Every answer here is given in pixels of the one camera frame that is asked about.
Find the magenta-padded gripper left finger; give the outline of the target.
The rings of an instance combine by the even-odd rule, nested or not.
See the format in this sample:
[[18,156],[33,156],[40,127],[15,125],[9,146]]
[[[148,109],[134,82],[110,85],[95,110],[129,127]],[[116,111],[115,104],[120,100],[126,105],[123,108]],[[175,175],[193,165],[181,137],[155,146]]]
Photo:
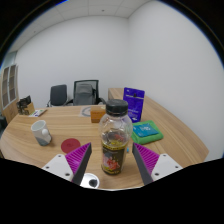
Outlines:
[[57,154],[42,169],[76,185],[80,185],[91,153],[91,144],[87,143],[74,149],[67,155]]

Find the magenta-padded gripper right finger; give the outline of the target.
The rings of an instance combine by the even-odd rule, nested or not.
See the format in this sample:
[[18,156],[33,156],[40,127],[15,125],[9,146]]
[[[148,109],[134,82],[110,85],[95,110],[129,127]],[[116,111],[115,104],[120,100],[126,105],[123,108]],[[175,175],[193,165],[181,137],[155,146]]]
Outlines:
[[133,144],[132,153],[145,185],[182,169],[168,154],[157,154],[137,143]]

